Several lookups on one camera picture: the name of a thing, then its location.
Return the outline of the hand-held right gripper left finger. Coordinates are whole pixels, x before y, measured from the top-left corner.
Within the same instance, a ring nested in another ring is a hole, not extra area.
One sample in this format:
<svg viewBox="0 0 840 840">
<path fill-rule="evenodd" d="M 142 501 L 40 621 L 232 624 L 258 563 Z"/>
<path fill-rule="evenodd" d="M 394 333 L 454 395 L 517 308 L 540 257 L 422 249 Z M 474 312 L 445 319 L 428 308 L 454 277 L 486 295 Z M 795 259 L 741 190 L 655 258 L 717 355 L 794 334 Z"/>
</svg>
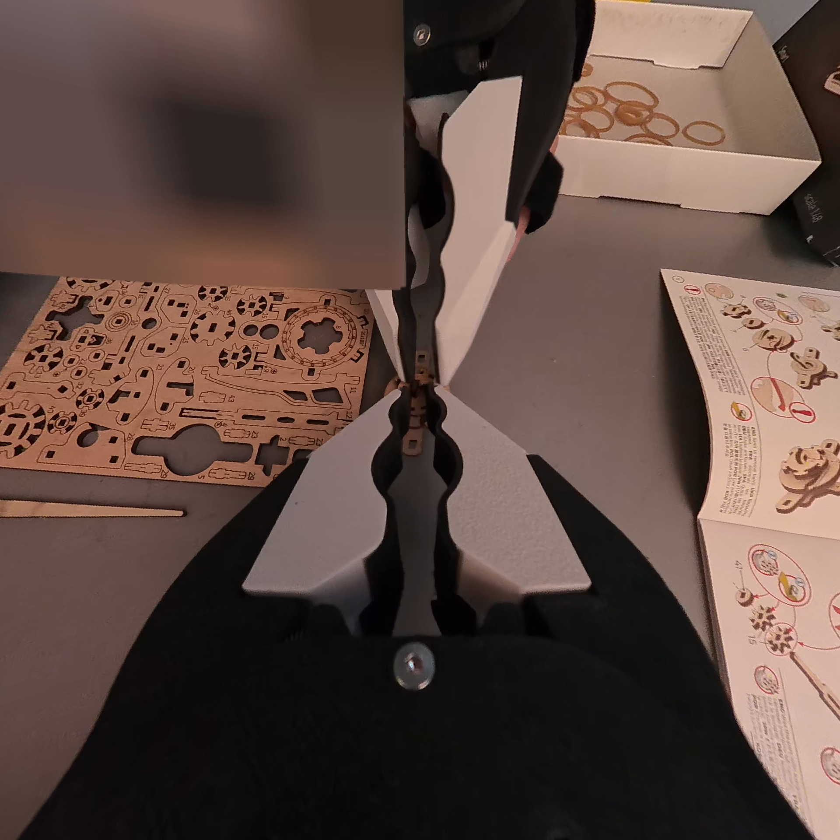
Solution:
<svg viewBox="0 0 840 840">
<path fill-rule="evenodd" d="M 244 590 L 330 604 L 353 632 L 389 635 L 404 583 L 388 493 L 403 467 L 403 436 L 397 389 L 315 450 Z"/>
</svg>

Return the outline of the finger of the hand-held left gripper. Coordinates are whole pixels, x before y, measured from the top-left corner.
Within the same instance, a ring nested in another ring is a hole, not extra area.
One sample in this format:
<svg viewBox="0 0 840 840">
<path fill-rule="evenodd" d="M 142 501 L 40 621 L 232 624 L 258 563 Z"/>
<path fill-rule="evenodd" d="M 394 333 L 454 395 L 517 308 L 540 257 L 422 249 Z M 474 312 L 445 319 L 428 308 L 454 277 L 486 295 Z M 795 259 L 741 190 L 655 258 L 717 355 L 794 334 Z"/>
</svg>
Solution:
<svg viewBox="0 0 840 840">
<path fill-rule="evenodd" d="M 427 280 L 431 255 L 426 231 L 445 216 L 440 169 L 436 159 L 424 148 L 406 148 L 405 199 L 405 283 L 396 290 L 368 289 L 366 295 L 399 380 L 411 382 L 417 348 L 411 289 Z"/>
<path fill-rule="evenodd" d="M 416 100 L 418 138 L 437 150 L 449 189 L 444 222 L 429 233 L 427 284 L 416 293 L 421 347 L 434 351 L 444 387 L 469 351 L 516 237 L 506 210 L 521 87 L 515 76 Z"/>
</svg>

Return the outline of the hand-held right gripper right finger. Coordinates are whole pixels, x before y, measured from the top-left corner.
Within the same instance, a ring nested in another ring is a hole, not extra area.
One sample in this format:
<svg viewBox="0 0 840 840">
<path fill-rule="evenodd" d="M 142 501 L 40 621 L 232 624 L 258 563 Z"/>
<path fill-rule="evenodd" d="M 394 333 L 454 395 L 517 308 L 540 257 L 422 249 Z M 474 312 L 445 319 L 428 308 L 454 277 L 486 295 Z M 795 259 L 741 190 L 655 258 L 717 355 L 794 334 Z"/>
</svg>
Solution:
<svg viewBox="0 0 840 840">
<path fill-rule="evenodd" d="M 500 603 L 591 586 L 526 452 L 440 385 L 427 391 L 437 507 L 433 614 L 442 634 L 475 632 Z"/>
</svg>

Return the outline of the open instruction booklet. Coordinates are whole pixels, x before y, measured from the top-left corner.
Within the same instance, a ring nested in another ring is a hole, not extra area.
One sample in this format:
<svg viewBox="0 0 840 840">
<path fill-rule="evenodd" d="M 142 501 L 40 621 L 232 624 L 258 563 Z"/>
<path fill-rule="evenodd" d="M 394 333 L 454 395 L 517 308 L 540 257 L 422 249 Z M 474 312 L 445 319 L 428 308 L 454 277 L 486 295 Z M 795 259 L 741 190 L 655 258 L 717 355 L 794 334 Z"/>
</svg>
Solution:
<svg viewBox="0 0 840 840">
<path fill-rule="evenodd" d="M 707 405 L 697 519 L 722 675 L 769 776 L 838 838 L 838 292 L 660 273 Z"/>
</svg>

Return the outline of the pile of tan rubber bands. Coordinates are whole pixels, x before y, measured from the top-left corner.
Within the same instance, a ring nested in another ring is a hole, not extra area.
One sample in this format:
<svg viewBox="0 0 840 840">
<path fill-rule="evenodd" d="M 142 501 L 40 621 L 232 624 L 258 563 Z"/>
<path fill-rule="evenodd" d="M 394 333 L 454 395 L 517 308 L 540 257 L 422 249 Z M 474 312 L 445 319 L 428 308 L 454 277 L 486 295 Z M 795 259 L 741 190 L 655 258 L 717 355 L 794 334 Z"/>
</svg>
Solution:
<svg viewBox="0 0 840 840">
<path fill-rule="evenodd" d="M 712 76 L 646 62 L 588 59 L 565 107 L 560 136 L 701 150 L 733 138 Z"/>
</svg>

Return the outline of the small wooden model assembly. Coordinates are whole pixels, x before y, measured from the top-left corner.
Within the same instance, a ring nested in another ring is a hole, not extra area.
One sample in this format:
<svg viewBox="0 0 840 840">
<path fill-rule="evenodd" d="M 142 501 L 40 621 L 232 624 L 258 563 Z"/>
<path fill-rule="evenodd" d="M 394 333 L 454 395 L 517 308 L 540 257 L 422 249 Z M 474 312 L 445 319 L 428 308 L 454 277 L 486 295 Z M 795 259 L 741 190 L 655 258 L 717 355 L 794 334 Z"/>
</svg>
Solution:
<svg viewBox="0 0 840 840">
<path fill-rule="evenodd" d="M 385 389 L 385 396 L 396 397 L 389 417 L 394 431 L 402 435 L 402 453 L 405 456 L 422 454 L 425 429 L 438 434 L 445 415 L 443 391 L 438 386 L 434 352 L 418 350 L 414 378 L 404 382 L 396 376 Z"/>
</svg>

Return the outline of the pointed wooden stick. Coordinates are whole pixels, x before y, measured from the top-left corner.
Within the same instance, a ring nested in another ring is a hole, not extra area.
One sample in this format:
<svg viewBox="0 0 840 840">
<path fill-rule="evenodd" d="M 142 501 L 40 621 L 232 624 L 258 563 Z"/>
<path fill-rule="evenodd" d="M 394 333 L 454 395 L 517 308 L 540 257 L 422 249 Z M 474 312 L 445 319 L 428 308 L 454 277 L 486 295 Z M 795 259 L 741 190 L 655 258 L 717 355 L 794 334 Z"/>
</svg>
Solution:
<svg viewBox="0 0 840 840">
<path fill-rule="evenodd" d="M 1 518 L 182 518 L 183 510 L 1 499 Z"/>
</svg>

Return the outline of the black model kit box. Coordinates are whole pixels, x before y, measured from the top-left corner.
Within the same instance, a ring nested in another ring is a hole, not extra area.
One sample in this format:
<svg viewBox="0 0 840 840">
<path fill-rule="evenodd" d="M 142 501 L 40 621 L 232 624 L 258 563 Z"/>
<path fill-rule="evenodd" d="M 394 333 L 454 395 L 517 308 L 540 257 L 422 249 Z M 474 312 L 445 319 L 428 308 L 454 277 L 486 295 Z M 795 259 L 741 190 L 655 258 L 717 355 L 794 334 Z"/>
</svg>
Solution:
<svg viewBox="0 0 840 840">
<path fill-rule="evenodd" d="M 839 266 L 839 2 L 817 2 L 774 49 L 822 158 L 794 209 L 809 246 Z"/>
</svg>

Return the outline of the white cardboard tray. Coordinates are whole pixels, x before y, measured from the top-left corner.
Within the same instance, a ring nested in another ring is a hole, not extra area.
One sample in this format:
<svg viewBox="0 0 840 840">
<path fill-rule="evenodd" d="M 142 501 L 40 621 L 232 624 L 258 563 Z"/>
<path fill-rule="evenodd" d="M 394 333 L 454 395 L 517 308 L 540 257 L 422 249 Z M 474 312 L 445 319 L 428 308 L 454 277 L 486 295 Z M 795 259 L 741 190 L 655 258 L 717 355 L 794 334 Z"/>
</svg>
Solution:
<svg viewBox="0 0 840 840">
<path fill-rule="evenodd" d="M 733 214 L 770 214 L 821 156 L 787 76 L 752 12 L 598 2 L 586 60 L 646 62 L 712 76 L 733 138 L 724 149 L 560 136 L 562 192 Z"/>
</svg>

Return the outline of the laser-cut wooden parts sheet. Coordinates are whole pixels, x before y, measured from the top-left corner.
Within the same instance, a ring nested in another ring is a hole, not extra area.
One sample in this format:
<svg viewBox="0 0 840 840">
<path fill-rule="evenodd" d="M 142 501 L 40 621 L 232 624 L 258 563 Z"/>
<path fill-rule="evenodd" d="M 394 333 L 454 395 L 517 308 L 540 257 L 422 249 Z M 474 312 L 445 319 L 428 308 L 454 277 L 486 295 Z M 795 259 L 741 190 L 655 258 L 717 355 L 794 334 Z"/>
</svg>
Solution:
<svg viewBox="0 0 840 840">
<path fill-rule="evenodd" d="M 58 279 L 2 370 L 2 467 L 265 487 L 359 414 L 363 290 Z"/>
</svg>

